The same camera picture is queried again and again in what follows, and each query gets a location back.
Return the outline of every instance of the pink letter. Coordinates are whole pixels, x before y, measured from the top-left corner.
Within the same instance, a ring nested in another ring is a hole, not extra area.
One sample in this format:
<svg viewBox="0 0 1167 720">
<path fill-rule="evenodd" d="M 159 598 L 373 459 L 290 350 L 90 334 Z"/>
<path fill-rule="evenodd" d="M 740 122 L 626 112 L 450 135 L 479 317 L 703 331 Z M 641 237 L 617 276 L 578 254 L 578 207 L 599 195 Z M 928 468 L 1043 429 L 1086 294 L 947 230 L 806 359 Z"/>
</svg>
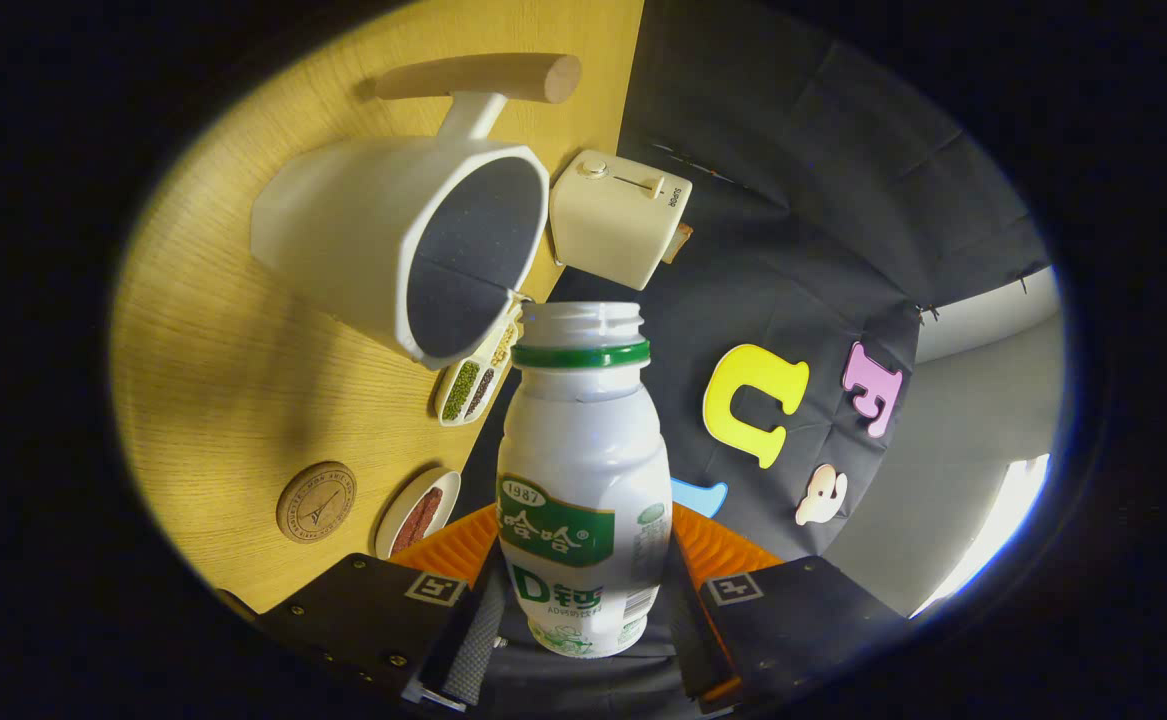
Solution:
<svg viewBox="0 0 1167 720">
<path fill-rule="evenodd" d="M 876 420 L 867 425 L 867 434 L 883 436 L 885 425 L 890 420 L 894 401 L 897 400 L 899 390 L 903 386 L 903 370 L 889 372 L 867 356 L 864 343 L 857 342 L 851 348 L 850 363 L 845 364 L 845 375 L 840 384 L 847 391 L 853 391 L 854 386 L 867 391 L 854 398 L 854 410 L 865 418 L 876 418 L 876 414 L 880 414 Z M 879 408 L 876 400 L 881 401 Z"/>
</svg>

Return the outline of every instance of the white bottle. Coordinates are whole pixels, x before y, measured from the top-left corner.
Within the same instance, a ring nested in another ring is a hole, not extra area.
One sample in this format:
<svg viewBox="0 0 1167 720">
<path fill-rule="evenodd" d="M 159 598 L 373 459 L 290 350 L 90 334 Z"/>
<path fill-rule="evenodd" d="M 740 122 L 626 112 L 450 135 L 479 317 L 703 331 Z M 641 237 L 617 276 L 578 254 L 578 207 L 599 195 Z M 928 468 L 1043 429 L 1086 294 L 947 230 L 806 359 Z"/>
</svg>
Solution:
<svg viewBox="0 0 1167 720">
<path fill-rule="evenodd" d="M 607 657 L 641 639 L 671 532 L 659 414 L 634 302 L 524 305 L 495 488 L 499 545 L 539 644 Z"/>
</svg>

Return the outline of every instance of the blue foam shape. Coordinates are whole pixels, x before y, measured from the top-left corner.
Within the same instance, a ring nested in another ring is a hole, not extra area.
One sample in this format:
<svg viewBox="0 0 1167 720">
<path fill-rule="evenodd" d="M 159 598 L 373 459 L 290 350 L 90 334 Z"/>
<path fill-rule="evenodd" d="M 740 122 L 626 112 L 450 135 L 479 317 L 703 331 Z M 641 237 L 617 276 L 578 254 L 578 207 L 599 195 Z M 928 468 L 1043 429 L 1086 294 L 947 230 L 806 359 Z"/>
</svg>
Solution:
<svg viewBox="0 0 1167 720">
<path fill-rule="evenodd" d="M 715 483 L 711 488 L 700 488 L 690 483 L 683 483 L 678 478 L 671 478 L 671 499 L 679 502 L 684 506 L 711 518 L 725 505 L 725 494 L 729 488 L 725 483 Z"/>
</svg>

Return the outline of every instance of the coaster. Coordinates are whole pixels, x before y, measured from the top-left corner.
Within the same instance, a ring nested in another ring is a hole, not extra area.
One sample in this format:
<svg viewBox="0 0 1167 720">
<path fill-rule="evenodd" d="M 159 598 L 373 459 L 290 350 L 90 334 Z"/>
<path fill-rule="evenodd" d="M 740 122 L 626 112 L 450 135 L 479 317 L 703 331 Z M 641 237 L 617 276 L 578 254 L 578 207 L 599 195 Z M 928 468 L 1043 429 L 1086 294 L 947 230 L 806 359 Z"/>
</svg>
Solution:
<svg viewBox="0 0 1167 720">
<path fill-rule="evenodd" d="M 317 462 L 281 491 L 277 526 L 293 541 L 324 539 L 347 518 L 356 498 L 356 478 L 341 462 Z"/>
</svg>

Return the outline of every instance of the window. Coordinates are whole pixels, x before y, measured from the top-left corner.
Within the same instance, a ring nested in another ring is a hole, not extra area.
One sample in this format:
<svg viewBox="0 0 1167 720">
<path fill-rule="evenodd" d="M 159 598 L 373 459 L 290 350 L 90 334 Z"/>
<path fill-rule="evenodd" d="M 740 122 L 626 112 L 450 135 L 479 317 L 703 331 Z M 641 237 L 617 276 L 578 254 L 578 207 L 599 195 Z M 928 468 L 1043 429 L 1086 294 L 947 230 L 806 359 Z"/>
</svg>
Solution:
<svg viewBox="0 0 1167 720">
<path fill-rule="evenodd" d="M 1027 512 L 1032 510 L 1032 503 L 1036 502 L 1036 496 L 1041 492 L 1044 483 L 1044 469 L 1049 464 L 1049 454 L 1041 455 L 1035 460 L 1018 460 L 1011 462 L 1009 469 L 1005 470 L 1005 480 L 1000 483 L 1000 491 L 995 494 L 995 501 L 991 503 L 991 511 L 987 519 L 979 530 L 970 548 L 948 573 L 948 578 L 939 583 L 934 594 L 925 602 L 917 607 L 911 617 L 916 618 L 927 607 L 943 597 L 950 596 L 966 587 L 970 580 L 979 574 L 980 569 L 995 557 L 1005 543 L 1014 536 L 1014 530 L 1027 518 Z"/>
</svg>

